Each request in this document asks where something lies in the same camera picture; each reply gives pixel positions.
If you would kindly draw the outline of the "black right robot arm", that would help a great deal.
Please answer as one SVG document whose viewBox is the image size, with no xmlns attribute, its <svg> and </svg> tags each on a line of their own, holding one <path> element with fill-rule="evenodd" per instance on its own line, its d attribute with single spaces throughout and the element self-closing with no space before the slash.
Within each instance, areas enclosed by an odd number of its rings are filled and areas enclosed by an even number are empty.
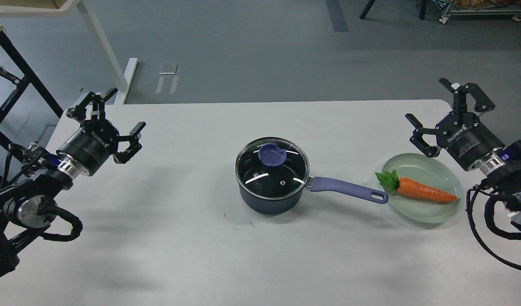
<svg viewBox="0 0 521 306">
<path fill-rule="evenodd" d="M 485 178 L 466 193 L 470 229 L 487 253 L 521 271 L 521 265 L 490 250 L 473 219 L 476 196 L 484 194 L 486 227 L 501 238 L 521 241 L 521 141 L 506 146 L 480 121 L 480 116 L 494 110 L 495 104 L 478 85 L 459 85 L 446 78 L 439 82 L 453 95 L 452 110 L 434 128 L 425 128 L 413 114 L 406 114 L 414 128 L 410 142 L 426 157 L 435 158 L 445 150 L 464 171 L 481 170 Z"/>
</svg>

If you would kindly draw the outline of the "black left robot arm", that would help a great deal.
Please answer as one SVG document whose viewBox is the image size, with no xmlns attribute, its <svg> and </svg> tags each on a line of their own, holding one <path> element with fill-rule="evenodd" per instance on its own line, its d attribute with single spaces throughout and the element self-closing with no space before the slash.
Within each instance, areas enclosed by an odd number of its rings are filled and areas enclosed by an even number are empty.
<svg viewBox="0 0 521 306">
<path fill-rule="evenodd" d="M 12 143 L 0 183 L 0 277 L 14 271 L 18 253 L 37 238 L 69 242 L 82 232 L 82 221 L 61 207 L 55 197 L 69 190 L 79 175 L 93 176 L 112 157 L 125 164 L 142 148 L 139 140 L 145 122 L 124 136 L 107 120 L 105 103 L 117 93 L 89 92 L 66 111 L 79 124 L 57 150 L 49 153 L 32 143 Z"/>
</svg>

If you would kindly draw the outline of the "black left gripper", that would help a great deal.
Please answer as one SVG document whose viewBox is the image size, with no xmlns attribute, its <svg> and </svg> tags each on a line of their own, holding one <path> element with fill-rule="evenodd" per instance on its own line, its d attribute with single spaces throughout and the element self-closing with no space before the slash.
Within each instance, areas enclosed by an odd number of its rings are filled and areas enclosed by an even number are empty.
<svg viewBox="0 0 521 306">
<path fill-rule="evenodd" d="M 68 118 L 83 126 L 56 150 L 56 155 L 59 159 L 73 159 L 85 176 L 93 176 L 110 155 L 115 163 L 126 164 L 142 149 L 139 140 L 145 122 L 138 122 L 128 135 L 119 136 L 117 128 L 106 118 L 105 103 L 117 92 L 117 88 L 111 88 L 105 93 L 86 93 L 66 110 Z M 129 146 L 118 152 L 120 142 L 128 142 Z"/>
</svg>

